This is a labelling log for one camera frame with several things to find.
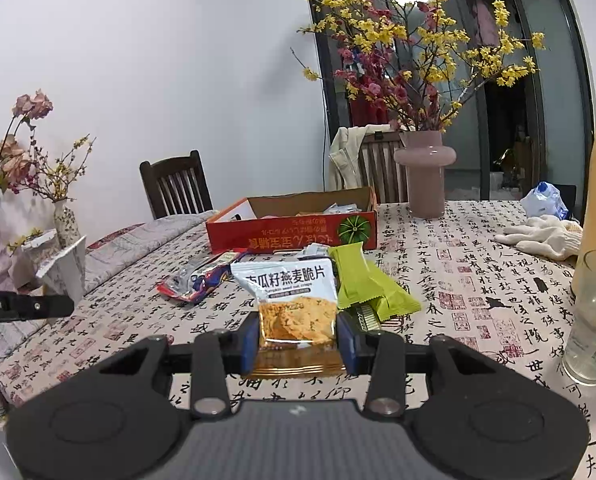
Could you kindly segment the dark framed glass door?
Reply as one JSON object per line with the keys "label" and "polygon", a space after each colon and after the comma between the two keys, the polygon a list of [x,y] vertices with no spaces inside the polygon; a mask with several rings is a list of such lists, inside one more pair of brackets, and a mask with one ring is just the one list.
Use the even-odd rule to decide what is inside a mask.
{"label": "dark framed glass door", "polygon": [[588,190],[592,89],[571,0],[305,0],[333,128],[437,130],[451,198]]}

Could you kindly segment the blue white plastic bag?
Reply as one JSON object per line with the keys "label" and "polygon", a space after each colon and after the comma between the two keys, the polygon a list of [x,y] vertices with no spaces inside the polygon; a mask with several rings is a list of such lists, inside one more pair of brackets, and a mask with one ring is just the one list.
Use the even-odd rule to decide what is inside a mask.
{"label": "blue white plastic bag", "polygon": [[560,190],[545,181],[540,181],[531,188],[529,193],[520,200],[520,205],[528,218],[548,214],[557,219],[566,220],[569,216],[569,210],[560,196]]}

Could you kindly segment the lime green snack packet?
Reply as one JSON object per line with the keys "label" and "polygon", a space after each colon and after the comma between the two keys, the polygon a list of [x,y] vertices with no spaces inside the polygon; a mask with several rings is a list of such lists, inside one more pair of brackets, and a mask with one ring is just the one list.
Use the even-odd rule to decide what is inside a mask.
{"label": "lime green snack packet", "polygon": [[371,299],[373,308],[380,323],[389,321],[399,315],[418,312],[420,302],[401,287],[393,278],[379,269],[374,262],[368,261],[368,277],[371,280]]}
{"label": "lime green snack packet", "polygon": [[363,254],[363,244],[353,243],[332,247],[329,256],[338,273],[338,308],[348,309],[355,304],[365,304],[381,295],[381,288],[371,277]]}

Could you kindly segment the yellow and red flower branches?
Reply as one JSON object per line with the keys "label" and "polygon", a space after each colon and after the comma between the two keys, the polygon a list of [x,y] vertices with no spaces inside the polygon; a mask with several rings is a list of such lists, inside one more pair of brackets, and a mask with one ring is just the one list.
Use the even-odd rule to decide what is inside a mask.
{"label": "yellow and red flower branches", "polygon": [[305,0],[311,24],[300,28],[334,44],[340,66],[311,81],[341,84],[345,97],[364,102],[405,131],[443,132],[489,82],[511,87],[538,72],[533,52],[543,32],[516,37],[511,12],[492,4],[493,40],[477,42],[447,11],[450,0]]}

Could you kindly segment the wooden chair with jacket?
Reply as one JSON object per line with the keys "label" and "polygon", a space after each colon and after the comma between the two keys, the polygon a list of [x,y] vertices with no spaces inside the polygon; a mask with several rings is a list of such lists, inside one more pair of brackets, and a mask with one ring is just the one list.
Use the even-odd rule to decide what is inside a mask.
{"label": "wooden chair with jacket", "polygon": [[406,174],[394,159],[403,144],[398,133],[375,132],[365,136],[359,152],[362,184],[371,186],[377,203],[405,203],[407,201]]}

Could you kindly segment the pink glass vase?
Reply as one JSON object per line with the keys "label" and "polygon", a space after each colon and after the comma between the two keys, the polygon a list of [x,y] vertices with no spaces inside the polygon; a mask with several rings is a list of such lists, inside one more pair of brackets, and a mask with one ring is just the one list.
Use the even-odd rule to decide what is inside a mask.
{"label": "pink glass vase", "polygon": [[400,131],[402,148],[394,160],[405,169],[407,202],[414,217],[440,218],[444,214],[444,168],[453,165],[456,152],[444,145],[435,130]]}

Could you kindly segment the clear drinking glass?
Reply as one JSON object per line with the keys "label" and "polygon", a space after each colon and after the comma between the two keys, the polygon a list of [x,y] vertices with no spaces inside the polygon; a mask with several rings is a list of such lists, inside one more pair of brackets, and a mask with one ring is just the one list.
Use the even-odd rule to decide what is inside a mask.
{"label": "clear drinking glass", "polygon": [[586,252],[575,273],[575,311],[563,367],[580,385],[596,386],[596,249]]}

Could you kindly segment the pink dried flowers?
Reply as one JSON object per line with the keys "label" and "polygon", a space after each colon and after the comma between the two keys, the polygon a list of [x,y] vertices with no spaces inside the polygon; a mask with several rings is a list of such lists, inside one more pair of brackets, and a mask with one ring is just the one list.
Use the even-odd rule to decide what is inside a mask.
{"label": "pink dried flowers", "polygon": [[86,174],[87,159],[95,143],[92,136],[75,139],[71,148],[57,157],[38,143],[37,123],[53,109],[54,104],[43,90],[17,97],[0,139],[0,194],[30,191],[58,203],[69,200],[70,186]]}

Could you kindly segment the white work gloves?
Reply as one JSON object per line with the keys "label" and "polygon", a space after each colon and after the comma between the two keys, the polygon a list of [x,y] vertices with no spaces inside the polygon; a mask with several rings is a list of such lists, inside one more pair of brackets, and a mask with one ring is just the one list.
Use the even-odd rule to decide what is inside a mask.
{"label": "white work gloves", "polygon": [[583,228],[575,221],[560,220],[552,214],[528,218],[518,226],[507,226],[493,240],[513,246],[524,254],[564,261],[578,256]]}

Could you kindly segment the beige jacket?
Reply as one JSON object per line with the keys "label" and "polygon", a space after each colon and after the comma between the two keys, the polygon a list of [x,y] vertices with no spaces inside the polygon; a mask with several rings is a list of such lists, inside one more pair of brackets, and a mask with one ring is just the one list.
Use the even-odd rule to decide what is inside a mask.
{"label": "beige jacket", "polygon": [[331,141],[327,155],[327,191],[363,188],[359,168],[359,152],[367,134],[395,132],[388,125],[367,125],[361,127],[340,127]]}

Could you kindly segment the dark wooden chair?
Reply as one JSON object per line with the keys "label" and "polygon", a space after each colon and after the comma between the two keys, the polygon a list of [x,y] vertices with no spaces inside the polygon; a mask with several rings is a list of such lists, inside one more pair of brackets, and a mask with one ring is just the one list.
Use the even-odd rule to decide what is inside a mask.
{"label": "dark wooden chair", "polygon": [[141,162],[139,173],[153,218],[201,214],[213,208],[200,153]]}

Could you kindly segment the silver white snack packet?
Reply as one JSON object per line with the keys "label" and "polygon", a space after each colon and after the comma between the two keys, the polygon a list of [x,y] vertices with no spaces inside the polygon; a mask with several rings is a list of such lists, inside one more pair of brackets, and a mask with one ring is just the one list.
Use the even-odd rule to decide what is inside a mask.
{"label": "silver white snack packet", "polygon": [[326,244],[319,244],[319,243],[311,243],[302,248],[297,254],[296,257],[299,260],[304,259],[318,259],[318,258],[328,258],[329,257],[329,246]]}

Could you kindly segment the pumpkin seed oat crisp packet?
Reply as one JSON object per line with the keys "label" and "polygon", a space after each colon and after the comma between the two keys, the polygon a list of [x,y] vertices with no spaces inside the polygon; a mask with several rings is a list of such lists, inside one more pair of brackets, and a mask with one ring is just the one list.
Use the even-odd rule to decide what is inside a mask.
{"label": "pumpkin seed oat crisp packet", "polygon": [[237,262],[231,273],[255,298],[258,311],[258,352],[251,376],[330,376],[343,370],[336,349],[338,292],[330,259]]}

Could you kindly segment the orange cardboard snack box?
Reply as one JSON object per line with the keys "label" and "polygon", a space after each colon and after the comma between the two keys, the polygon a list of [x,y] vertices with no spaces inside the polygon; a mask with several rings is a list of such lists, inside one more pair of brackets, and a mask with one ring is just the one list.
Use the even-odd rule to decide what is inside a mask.
{"label": "orange cardboard snack box", "polygon": [[377,247],[377,200],[369,186],[245,197],[207,221],[212,252],[297,250],[312,243]]}

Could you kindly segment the patterned slim ceramic vase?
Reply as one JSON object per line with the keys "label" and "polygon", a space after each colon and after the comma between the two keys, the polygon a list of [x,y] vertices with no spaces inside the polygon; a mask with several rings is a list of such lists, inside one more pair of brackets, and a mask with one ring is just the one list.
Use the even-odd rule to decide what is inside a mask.
{"label": "patterned slim ceramic vase", "polygon": [[69,207],[69,200],[59,200],[54,204],[54,223],[58,240],[66,248],[81,238],[74,211]]}

